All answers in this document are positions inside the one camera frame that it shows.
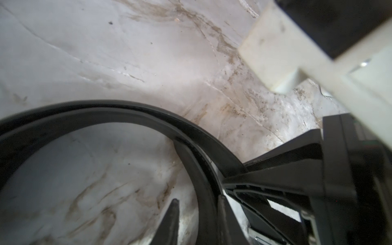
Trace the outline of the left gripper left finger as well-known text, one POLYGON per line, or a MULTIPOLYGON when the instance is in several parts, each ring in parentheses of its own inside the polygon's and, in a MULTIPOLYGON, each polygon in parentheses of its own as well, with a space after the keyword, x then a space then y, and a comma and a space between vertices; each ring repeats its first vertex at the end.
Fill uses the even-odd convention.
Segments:
POLYGON ((179 216, 179 200, 173 199, 150 245, 176 245, 178 243, 179 216))

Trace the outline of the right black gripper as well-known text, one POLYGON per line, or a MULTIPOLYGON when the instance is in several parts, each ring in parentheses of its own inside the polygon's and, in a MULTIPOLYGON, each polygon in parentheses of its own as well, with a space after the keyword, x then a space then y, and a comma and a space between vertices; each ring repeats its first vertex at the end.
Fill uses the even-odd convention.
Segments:
POLYGON ((223 187, 290 245, 391 244, 389 151, 350 114, 323 124, 322 133, 309 130, 246 162, 251 172, 223 187), (300 213, 302 223, 269 200, 300 213))

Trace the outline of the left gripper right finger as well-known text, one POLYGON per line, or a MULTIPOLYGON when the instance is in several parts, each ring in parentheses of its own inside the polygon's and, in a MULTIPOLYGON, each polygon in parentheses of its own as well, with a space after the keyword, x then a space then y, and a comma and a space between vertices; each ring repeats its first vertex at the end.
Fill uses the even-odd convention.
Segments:
POLYGON ((218 245, 248 245, 249 242, 235 217, 227 198, 218 197, 218 245))

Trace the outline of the black belt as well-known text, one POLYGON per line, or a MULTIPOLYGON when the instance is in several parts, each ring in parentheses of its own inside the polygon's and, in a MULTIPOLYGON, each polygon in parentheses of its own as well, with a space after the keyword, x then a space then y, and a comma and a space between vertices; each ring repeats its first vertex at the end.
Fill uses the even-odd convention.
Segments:
POLYGON ((240 160, 199 126, 167 110, 129 101, 88 100, 44 106, 1 120, 1 185, 35 152, 72 131, 104 123, 131 123, 154 129, 174 142, 199 202, 198 245, 218 245, 216 175, 245 173, 240 160))

